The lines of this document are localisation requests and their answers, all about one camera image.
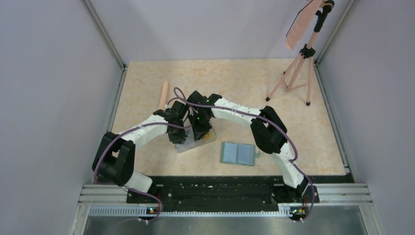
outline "robotic arm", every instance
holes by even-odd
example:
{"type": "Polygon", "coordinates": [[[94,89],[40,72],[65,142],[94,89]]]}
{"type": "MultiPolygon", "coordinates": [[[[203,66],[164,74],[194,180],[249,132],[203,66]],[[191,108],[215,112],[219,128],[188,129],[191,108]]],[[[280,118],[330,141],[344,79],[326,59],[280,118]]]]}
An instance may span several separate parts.
{"type": "MultiPolygon", "coordinates": [[[[212,128],[209,122],[211,118],[222,118],[247,127],[249,126],[258,148],[270,154],[275,160],[282,172],[284,184],[295,189],[299,195],[304,194],[308,187],[308,181],[290,161],[294,157],[291,154],[287,139],[272,125],[266,126],[266,123],[261,119],[237,113],[237,111],[242,111],[267,118],[286,133],[287,128],[273,108],[269,106],[261,110],[247,108],[227,101],[220,95],[212,94],[206,97],[197,91],[194,91],[189,96],[187,102],[211,107],[192,106],[194,112],[192,115],[189,115],[189,121],[192,125],[195,141],[202,138],[212,128]]],[[[125,185],[129,188],[147,192],[153,181],[150,177],[134,171],[135,150],[165,133],[168,134],[169,140],[172,143],[183,143],[187,138],[183,118],[189,108],[191,108],[189,105],[175,101],[171,108],[167,108],[165,111],[155,111],[147,120],[133,127],[136,130],[118,139],[110,147],[109,151],[104,154],[104,150],[110,142],[117,137],[116,134],[108,132],[101,141],[92,169],[95,170],[99,159],[104,157],[98,167],[99,175],[111,180],[118,186],[125,185]],[[113,152],[118,152],[118,157],[113,156],[113,152]]]]}

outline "beige tabletop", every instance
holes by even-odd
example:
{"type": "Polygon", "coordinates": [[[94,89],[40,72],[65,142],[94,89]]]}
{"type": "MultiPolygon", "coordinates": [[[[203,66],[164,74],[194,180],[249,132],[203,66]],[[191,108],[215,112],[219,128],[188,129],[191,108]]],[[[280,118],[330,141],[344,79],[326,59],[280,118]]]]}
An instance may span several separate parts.
{"type": "MultiPolygon", "coordinates": [[[[188,96],[219,94],[250,108],[269,105],[275,109],[296,145],[298,166],[310,175],[345,175],[320,88],[313,74],[311,106],[305,105],[307,87],[287,92],[280,87],[269,102],[267,94],[292,59],[189,60],[130,62],[118,104],[113,132],[118,133],[146,120],[156,109],[161,86],[169,81],[188,96]]],[[[306,82],[304,63],[296,84],[306,82]]],[[[219,176],[280,175],[271,156],[264,152],[255,166],[220,163],[223,141],[255,144],[250,128],[223,119],[211,120],[216,141],[177,154],[168,136],[163,135],[136,150],[135,169],[147,175],[219,176]]]]}

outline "purple cable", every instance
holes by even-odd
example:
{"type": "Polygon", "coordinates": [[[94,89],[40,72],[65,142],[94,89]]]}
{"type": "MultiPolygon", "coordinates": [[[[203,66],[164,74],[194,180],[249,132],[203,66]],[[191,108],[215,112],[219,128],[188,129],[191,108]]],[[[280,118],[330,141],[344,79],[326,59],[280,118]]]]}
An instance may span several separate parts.
{"type": "MultiPolygon", "coordinates": [[[[152,123],[146,123],[146,124],[144,124],[144,125],[141,125],[141,126],[135,127],[135,128],[133,128],[133,129],[127,130],[127,131],[125,131],[125,132],[123,132],[123,133],[119,134],[118,136],[116,136],[116,137],[115,137],[115,138],[114,138],[114,139],[113,139],[113,140],[112,140],[112,141],[108,144],[108,146],[105,148],[104,152],[102,152],[101,157],[99,157],[99,160],[98,160],[98,162],[96,163],[96,166],[95,166],[95,170],[93,171],[93,181],[94,181],[94,183],[96,183],[96,184],[99,184],[99,183],[100,183],[100,182],[97,180],[98,169],[99,169],[99,167],[101,166],[101,163],[102,163],[102,161],[104,160],[104,157],[105,157],[105,155],[107,154],[107,152],[110,150],[111,146],[113,146],[113,144],[114,144],[114,143],[115,143],[118,139],[120,139],[121,137],[123,137],[123,136],[127,135],[128,133],[133,132],[133,131],[136,131],[136,130],[138,130],[138,129],[142,128],[142,127],[152,126],[152,125],[167,125],[167,126],[172,126],[172,127],[180,128],[180,129],[186,129],[186,128],[189,128],[189,127],[190,127],[190,126],[185,126],[185,127],[183,127],[183,126],[177,126],[177,125],[170,124],[170,123],[165,123],[165,122],[152,122],[152,123]]],[[[163,211],[163,203],[161,202],[161,200],[160,200],[159,198],[157,198],[157,197],[155,197],[155,196],[153,196],[153,195],[149,194],[149,193],[140,192],[140,191],[135,190],[135,189],[133,189],[133,188],[129,188],[129,189],[130,189],[131,191],[133,191],[133,192],[136,192],[136,193],[139,193],[139,194],[142,194],[142,195],[144,195],[144,196],[148,196],[148,197],[151,197],[151,198],[153,198],[153,199],[157,200],[157,202],[158,202],[158,203],[159,203],[159,205],[160,205],[160,210],[157,212],[156,217],[154,217],[154,218],[150,219],[148,222],[150,223],[150,222],[153,222],[154,220],[156,220],[156,219],[160,216],[161,212],[163,211]]]]}
{"type": "Polygon", "coordinates": [[[229,111],[236,112],[236,113],[239,113],[239,114],[243,114],[243,115],[247,115],[247,116],[259,118],[259,119],[261,119],[263,121],[266,121],[267,123],[271,124],[273,127],[275,127],[288,140],[288,142],[290,143],[290,145],[293,147],[293,150],[294,150],[294,158],[293,159],[290,159],[289,161],[299,171],[299,173],[302,174],[306,178],[306,180],[310,184],[310,187],[311,187],[311,190],[312,190],[312,193],[313,193],[313,196],[312,196],[312,199],[311,199],[310,210],[309,210],[308,214],[305,216],[305,218],[302,220],[303,222],[305,222],[307,220],[307,218],[309,217],[309,215],[310,215],[310,213],[311,213],[311,211],[312,211],[312,209],[314,207],[314,202],[316,200],[316,197],[314,195],[315,194],[315,191],[314,191],[314,186],[313,186],[313,182],[311,181],[311,179],[303,171],[301,171],[300,168],[296,164],[294,164],[294,161],[297,160],[297,158],[298,158],[298,151],[297,151],[297,148],[295,147],[293,141],[288,137],[288,135],[278,125],[276,125],[271,120],[269,120],[269,119],[267,119],[265,117],[262,117],[262,116],[259,116],[259,115],[255,115],[255,114],[245,113],[245,112],[242,112],[242,111],[239,111],[239,110],[234,110],[234,109],[231,109],[231,108],[228,108],[228,107],[194,104],[194,103],[188,102],[185,99],[180,98],[177,95],[176,90],[180,91],[180,93],[182,93],[182,94],[183,94],[183,91],[180,90],[180,88],[178,88],[178,87],[175,87],[173,89],[173,92],[174,92],[174,95],[176,96],[176,98],[179,99],[180,101],[184,102],[185,104],[188,104],[190,106],[195,106],[195,107],[201,107],[201,108],[224,109],[224,110],[229,110],[229,111]]]}

